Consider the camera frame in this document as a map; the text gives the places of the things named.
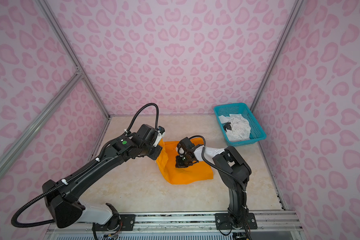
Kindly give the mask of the aluminium frame post left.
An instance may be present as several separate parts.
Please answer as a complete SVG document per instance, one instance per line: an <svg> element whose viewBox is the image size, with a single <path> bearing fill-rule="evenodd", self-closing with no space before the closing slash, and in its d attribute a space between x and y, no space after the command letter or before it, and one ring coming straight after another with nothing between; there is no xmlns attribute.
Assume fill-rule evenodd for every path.
<svg viewBox="0 0 360 240"><path fill-rule="evenodd" d="M61 28L58 19L54 12L51 9L51 6L49 5L48 1L35 1L38 7L40 8L41 12L43 13L44 17L46 18L47 22L49 23L50 27L54 31L57 39L59 40L61 46L65 50L66 54L68 55L68 58L71 60L71 62L74 64L75 68L77 69L77 72L82 76L83 81L88 88L90 94L95 100L95 103L98 105L100 110L102 111L103 115L107 120L111 118L110 113L105 107L105 104L100 98L100 95L95 90L94 85L90 81L86 71L84 70L84 67L82 63L80 62L78 55L76 54L71 42L67 38L66 34L64 33L63 29Z"/></svg>

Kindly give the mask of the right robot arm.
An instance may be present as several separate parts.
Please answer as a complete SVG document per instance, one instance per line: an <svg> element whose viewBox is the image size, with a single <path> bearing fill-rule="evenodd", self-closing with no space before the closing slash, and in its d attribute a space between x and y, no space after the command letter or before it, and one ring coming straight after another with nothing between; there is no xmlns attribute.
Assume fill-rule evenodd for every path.
<svg viewBox="0 0 360 240"><path fill-rule="evenodd" d="M217 170L229 189L228 224L234 229L245 226L249 210L247 207L247 185L252 170L236 148L209 148L204 145L182 147L177 145L176 168L188 168L204 162Z"/></svg>

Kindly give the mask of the teal plastic laundry basket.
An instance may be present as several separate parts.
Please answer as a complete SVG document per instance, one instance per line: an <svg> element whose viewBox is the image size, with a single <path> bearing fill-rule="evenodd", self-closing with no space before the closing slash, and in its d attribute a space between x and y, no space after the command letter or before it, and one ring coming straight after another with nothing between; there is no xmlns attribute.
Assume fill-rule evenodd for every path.
<svg viewBox="0 0 360 240"><path fill-rule="evenodd" d="M267 137L253 113L244 103L216 106L214 112L229 146L251 145Z"/></svg>

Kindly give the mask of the aluminium diagonal frame bar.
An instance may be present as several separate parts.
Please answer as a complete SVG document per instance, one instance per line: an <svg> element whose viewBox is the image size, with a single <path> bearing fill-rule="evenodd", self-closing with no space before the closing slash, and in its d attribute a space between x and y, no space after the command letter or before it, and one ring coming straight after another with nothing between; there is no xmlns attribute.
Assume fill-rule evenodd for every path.
<svg viewBox="0 0 360 240"><path fill-rule="evenodd" d="M0 180L9 171L19 155L29 146L30 142L45 126L60 105L65 101L81 78L82 71L78 70L71 77L70 81L65 84L58 94L46 105L41 113L28 125L20 137L0 157Z"/></svg>

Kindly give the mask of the orange shorts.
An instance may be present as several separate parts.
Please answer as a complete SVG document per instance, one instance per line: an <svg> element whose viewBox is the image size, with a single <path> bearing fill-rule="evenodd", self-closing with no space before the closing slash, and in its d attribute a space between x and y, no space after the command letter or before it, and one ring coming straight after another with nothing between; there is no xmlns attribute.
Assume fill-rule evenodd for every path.
<svg viewBox="0 0 360 240"><path fill-rule="evenodd" d="M179 142L160 141L162 151L156 160L158 168L164 179L172 185L187 185L198 181L212 180L214 172L212 168L199 162L188 168L176 168L177 144Z"/></svg>

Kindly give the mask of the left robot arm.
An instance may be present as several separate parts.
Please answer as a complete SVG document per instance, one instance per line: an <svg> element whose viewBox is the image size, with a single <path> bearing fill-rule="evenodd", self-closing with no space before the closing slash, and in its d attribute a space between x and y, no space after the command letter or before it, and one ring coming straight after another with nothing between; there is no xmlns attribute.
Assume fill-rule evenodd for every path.
<svg viewBox="0 0 360 240"><path fill-rule="evenodd" d="M91 205L80 200L81 195L108 172L130 159L149 157L156 160L161 153L159 146L164 128L147 133L121 135L108 141L95 159L73 174L54 182L47 181L43 191L52 193L45 197L46 206L58 228L67 228L75 223L93 223L104 230L119 230L121 217L109 203Z"/></svg>

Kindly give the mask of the aluminium frame post right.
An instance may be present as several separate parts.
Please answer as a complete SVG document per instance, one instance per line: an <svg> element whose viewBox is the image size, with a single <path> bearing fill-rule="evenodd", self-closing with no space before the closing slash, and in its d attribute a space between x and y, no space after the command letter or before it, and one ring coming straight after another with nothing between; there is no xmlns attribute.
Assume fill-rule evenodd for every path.
<svg viewBox="0 0 360 240"><path fill-rule="evenodd" d="M301 12L304 10L306 6L306 2L304 0L298 0L294 2L293 8L291 10L291 14L287 18L286 25L281 32L280 38L276 44L270 62L266 68L265 74L262 78L261 84L256 92L254 101L251 105L251 112L254 113L259 102L261 101L261 96L267 86L268 81L270 80L271 73L273 72L274 68L277 66L278 60L283 53L283 50L288 42L290 35L292 34L293 28L295 27L298 18Z"/></svg>

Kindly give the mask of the aluminium frame post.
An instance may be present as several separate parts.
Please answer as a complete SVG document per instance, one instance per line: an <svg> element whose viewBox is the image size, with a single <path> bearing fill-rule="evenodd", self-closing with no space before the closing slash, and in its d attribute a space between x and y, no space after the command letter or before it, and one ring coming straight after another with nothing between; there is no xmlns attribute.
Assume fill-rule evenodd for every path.
<svg viewBox="0 0 360 240"><path fill-rule="evenodd" d="M49 5L48 1L35 1L38 7L40 8L41 12L43 13L44 17L46 18L47 22L49 23L50 27L54 31L57 39L59 40L61 46L65 50L66 54L68 55L68 58L71 60L71 62L74 64L75 68L77 69L77 72L82 76L83 81L88 88L90 94L95 100L95 103L98 105L100 110L102 111L103 115L107 120L111 118L110 113L105 107L105 104L100 98L100 95L95 90L94 85L90 81L86 71L84 70L84 67L82 63L80 62L78 55L76 54L71 42L67 38L66 34L64 33L63 29L61 28L58 19L54 12L51 9L51 6Z"/></svg>
<svg viewBox="0 0 360 240"><path fill-rule="evenodd" d="M271 73L273 72L274 68L277 66L278 60L283 53L283 50L288 42L290 35L292 34L293 28L295 27L298 18L301 12L304 10L306 6L306 2L304 0L298 0L294 2L293 8L291 10L291 14L287 18L286 25L281 32L280 38L276 44L270 62L266 68L265 74L262 78L261 84L256 92L254 101L251 105L251 112L254 113L259 102L261 101L261 96L267 86L268 81L270 80Z"/></svg>

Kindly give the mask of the white patterned garment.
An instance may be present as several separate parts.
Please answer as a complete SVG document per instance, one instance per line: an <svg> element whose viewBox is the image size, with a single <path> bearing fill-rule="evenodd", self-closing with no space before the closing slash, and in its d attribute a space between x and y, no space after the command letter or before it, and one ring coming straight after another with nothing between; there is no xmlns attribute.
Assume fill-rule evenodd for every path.
<svg viewBox="0 0 360 240"><path fill-rule="evenodd" d="M247 119L240 114L220 115L219 120L230 142L242 142L250 139L251 126Z"/></svg>

